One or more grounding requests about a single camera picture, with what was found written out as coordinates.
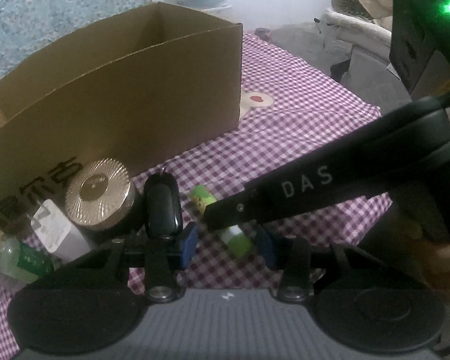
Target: round metal container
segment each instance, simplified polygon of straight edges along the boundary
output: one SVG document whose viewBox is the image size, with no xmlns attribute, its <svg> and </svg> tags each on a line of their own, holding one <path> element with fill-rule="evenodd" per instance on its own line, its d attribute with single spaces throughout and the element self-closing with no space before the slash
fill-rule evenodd
<svg viewBox="0 0 450 360">
<path fill-rule="evenodd" d="M 73 178 L 65 207 L 78 226 L 102 232 L 127 216 L 137 194 L 125 166 L 107 158 L 88 164 Z"/>
</svg>

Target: purple gingham cloth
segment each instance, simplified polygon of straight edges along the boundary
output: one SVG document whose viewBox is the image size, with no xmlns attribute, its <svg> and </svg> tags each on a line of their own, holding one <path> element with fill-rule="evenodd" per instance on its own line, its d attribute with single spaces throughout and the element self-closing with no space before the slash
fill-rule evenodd
<svg viewBox="0 0 450 360">
<path fill-rule="evenodd" d="M 251 109 L 233 132 L 166 162 L 181 191 L 184 223 L 199 220 L 188 198 L 195 185 L 206 185 L 217 198 L 237 193 L 245 182 L 380 116 L 377 107 L 364 103 L 302 59 L 253 35 L 244 35 L 242 90 L 266 93 L 275 103 Z M 147 176 L 161 166 L 137 176 L 137 187 L 141 189 Z M 358 198 L 277 221 L 274 226 L 283 234 L 303 236 L 317 245 L 331 240 L 357 244 L 390 204 L 386 194 Z M 243 226 L 243 231 L 253 236 L 250 226 Z M 41 248 L 37 238 L 27 242 Z M 132 269 L 128 286 L 143 292 L 142 279 L 143 272 Z M 243 261 L 231 259 L 217 235 L 202 230 L 197 254 L 178 279 L 188 287 L 264 288 L 276 287 L 280 273 L 268 270 L 255 254 Z M 0 360 L 18 351 L 6 321 L 11 296 L 0 288 Z"/>
</svg>

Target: white label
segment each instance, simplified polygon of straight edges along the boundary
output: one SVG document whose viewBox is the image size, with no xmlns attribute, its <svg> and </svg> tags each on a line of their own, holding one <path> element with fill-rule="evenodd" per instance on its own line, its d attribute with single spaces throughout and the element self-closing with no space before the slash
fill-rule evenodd
<svg viewBox="0 0 450 360">
<path fill-rule="evenodd" d="M 334 180 L 333 176 L 330 173 L 328 173 L 327 169 L 328 169 L 328 166 L 324 165 L 324 166 L 321 166 L 320 168 L 318 168 L 317 172 L 316 172 L 317 175 L 319 176 L 318 181 L 320 181 L 320 184 L 322 184 L 322 185 L 330 184 Z M 316 176 L 313 178 L 313 180 L 315 182 L 315 185 L 317 185 L 319 187 L 320 185 L 318 184 Z M 287 199 L 291 198 L 295 195 L 295 190 L 301 191 L 302 193 L 306 193 L 309 190 L 315 189 L 314 184 L 312 183 L 311 179 L 306 174 L 302 174 L 302 181 L 301 181 L 300 189 L 298 189 L 298 188 L 295 189 L 295 186 L 293 185 L 293 183 L 291 181 L 284 181 L 284 182 L 282 182 L 281 185 L 282 185 L 282 191 Z"/>
<path fill-rule="evenodd" d="M 402 80 L 400 76 L 398 75 L 397 71 L 395 70 L 394 66 L 390 62 L 387 66 L 387 70 L 392 73 L 396 78 L 398 78 L 400 81 Z"/>
<path fill-rule="evenodd" d="M 73 226 L 50 199 L 38 208 L 30 225 L 49 253 L 56 252 Z"/>
<path fill-rule="evenodd" d="M 242 234 L 241 228 L 237 225 L 234 225 L 225 230 L 220 238 L 225 245 L 228 245 L 230 240 L 239 234 Z"/>
<path fill-rule="evenodd" d="M 223 294 L 223 295 L 222 295 L 222 298 L 225 299 L 227 302 L 228 302 L 231 298 L 234 298 L 234 297 L 235 297 L 235 295 L 232 294 L 231 292 L 227 292 L 226 294 Z"/>
<path fill-rule="evenodd" d="M 15 293 L 25 286 L 26 283 L 0 272 L 0 288 Z"/>
</svg>

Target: brown cardboard box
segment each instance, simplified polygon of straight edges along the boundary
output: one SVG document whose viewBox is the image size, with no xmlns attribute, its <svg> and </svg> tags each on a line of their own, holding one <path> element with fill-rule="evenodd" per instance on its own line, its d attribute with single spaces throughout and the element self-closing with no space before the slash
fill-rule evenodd
<svg viewBox="0 0 450 360">
<path fill-rule="evenodd" d="M 0 227 L 87 162 L 137 175 L 238 125 L 242 26 L 150 4 L 67 35 L 0 81 Z"/>
</svg>

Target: black device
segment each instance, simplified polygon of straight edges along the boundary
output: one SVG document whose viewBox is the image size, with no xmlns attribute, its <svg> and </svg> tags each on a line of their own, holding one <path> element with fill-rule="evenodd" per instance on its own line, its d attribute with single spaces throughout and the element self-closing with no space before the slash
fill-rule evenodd
<svg viewBox="0 0 450 360">
<path fill-rule="evenodd" d="M 167 262 L 156 242 L 137 236 L 109 242 L 17 293 L 7 316 L 24 349 L 16 359 L 269 358 L 255 341 L 230 345 L 243 339 L 278 342 L 287 359 L 435 359 L 429 348 L 444 315 L 438 295 L 357 247 L 290 241 L 283 266 L 277 266 L 284 271 L 274 295 L 179 289 L 172 277 L 178 266 Z M 145 296 L 126 287 L 131 266 L 145 266 Z M 315 284 L 312 268 L 326 270 Z M 289 342 L 280 339 L 291 334 L 286 320 L 300 332 Z M 217 345 L 197 352 L 202 340 Z M 320 345 L 305 352 L 300 343 L 308 341 Z M 171 354 L 170 346 L 181 351 Z"/>
<path fill-rule="evenodd" d="M 390 61 L 413 100 L 450 78 L 450 0 L 394 0 Z"/>
<path fill-rule="evenodd" d="M 152 239 L 169 239 L 183 229 L 179 186 L 165 169 L 150 175 L 143 186 L 145 228 Z"/>
<path fill-rule="evenodd" d="M 413 179 L 429 186 L 450 232 L 450 93 L 408 103 L 207 206 L 219 229 L 266 223 L 344 200 L 371 198 Z"/>
</svg>

